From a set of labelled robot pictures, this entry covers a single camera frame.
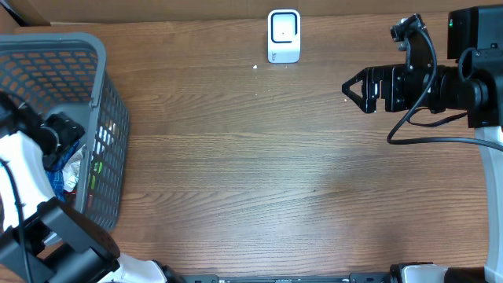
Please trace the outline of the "white bamboo cream tube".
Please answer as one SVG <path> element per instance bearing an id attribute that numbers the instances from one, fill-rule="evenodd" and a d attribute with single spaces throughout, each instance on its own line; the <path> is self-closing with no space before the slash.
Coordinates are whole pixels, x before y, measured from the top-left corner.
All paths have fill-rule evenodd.
<path id="1" fill-rule="evenodd" d="M 77 188 L 80 164 L 83 160 L 83 149 L 79 149 L 70 157 L 63 168 L 64 191 L 71 193 Z"/>

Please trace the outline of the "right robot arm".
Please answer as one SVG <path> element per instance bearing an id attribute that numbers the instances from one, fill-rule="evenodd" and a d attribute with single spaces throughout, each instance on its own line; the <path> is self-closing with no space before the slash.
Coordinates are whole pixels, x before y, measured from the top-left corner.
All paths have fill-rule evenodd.
<path id="1" fill-rule="evenodd" d="M 418 14 L 390 29 L 402 64 L 362 69 L 342 85 L 343 93 L 364 113 L 376 111 L 382 98 L 388 112 L 405 115 L 391 129 L 392 145 L 464 143 L 477 145 L 486 182 L 489 246 L 482 267 L 446 267 L 428 262 L 393 264 L 372 276 L 374 282 L 500 282 L 502 280 L 502 7 L 474 6 L 448 15 L 447 56 L 456 66 L 440 65 L 425 22 Z M 395 134 L 421 110 L 457 111 L 434 127 L 467 118 L 472 138 L 397 139 Z"/>

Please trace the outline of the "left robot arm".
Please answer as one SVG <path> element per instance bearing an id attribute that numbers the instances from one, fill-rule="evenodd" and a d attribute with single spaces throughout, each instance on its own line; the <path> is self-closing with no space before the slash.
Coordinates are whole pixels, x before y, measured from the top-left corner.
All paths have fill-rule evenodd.
<path id="1" fill-rule="evenodd" d="M 26 282 L 181 282 L 169 266 L 120 252 L 95 222 L 59 200 L 46 176 L 86 133 L 60 112 L 43 119 L 1 94 L 1 263 Z"/>

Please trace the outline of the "blue snack packet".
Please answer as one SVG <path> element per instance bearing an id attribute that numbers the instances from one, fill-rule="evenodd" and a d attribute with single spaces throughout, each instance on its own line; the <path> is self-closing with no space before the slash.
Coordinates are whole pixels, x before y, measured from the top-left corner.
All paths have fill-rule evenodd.
<path id="1" fill-rule="evenodd" d="M 66 201 L 64 196 L 64 175 L 63 169 L 70 158 L 77 152 L 79 142 L 77 141 L 49 170 L 46 170 L 46 177 L 58 200 Z"/>

